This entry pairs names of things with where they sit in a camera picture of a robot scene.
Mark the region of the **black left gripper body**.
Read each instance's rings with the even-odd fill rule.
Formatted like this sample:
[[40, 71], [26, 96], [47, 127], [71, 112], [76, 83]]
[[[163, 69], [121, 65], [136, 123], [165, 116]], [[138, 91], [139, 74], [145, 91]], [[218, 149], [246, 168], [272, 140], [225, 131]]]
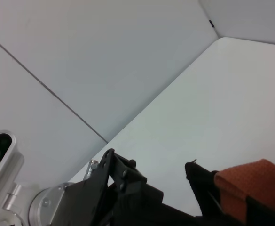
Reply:
[[116, 162], [114, 149], [109, 149], [89, 179], [67, 186], [50, 225], [114, 226], [113, 207], [120, 191]]

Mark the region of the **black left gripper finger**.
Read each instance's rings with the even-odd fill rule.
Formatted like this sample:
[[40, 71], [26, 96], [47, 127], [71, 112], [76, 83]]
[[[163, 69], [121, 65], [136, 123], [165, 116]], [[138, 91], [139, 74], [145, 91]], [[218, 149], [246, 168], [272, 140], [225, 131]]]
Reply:
[[147, 183], [135, 160], [109, 153], [110, 176], [114, 181], [111, 212], [163, 212], [163, 192]]

